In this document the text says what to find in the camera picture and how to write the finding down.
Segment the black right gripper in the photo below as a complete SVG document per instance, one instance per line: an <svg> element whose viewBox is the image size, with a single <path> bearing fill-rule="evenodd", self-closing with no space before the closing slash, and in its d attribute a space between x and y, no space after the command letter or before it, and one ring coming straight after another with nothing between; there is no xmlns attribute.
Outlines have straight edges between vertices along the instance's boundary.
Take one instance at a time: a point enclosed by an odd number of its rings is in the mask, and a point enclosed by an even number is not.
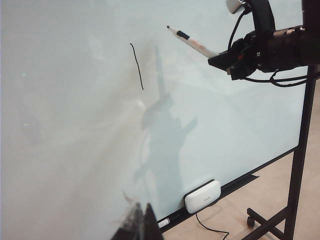
<svg viewBox="0 0 320 240"><path fill-rule="evenodd" d="M269 56L269 41L274 30L262 35L251 31L243 38L229 43L229 50L209 58L208 64L215 68L229 68L232 80L242 80L256 70L271 73L275 68Z"/></svg>

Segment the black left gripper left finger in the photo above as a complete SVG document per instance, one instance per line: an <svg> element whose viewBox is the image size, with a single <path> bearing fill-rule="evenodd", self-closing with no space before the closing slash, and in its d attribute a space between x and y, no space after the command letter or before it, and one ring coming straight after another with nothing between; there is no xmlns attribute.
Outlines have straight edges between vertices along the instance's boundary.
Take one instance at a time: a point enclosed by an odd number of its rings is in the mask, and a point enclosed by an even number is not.
<svg viewBox="0 0 320 240"><path fill-rule="evenodd" d="M135 202L111 240L144 240L144 214L141 204Z"/></svg>

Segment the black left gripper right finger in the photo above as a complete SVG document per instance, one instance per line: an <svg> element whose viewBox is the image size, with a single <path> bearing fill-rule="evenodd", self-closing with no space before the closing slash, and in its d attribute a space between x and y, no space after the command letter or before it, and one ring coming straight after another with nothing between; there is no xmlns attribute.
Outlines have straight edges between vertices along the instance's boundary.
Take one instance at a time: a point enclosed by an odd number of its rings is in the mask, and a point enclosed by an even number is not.
<svg viewBox="0 0 320 240"><path fill-rule="evenodd" d="M146 205L144 213L144 239L163 240L162 232L159 228L155 213L150 203Z"/></svg>

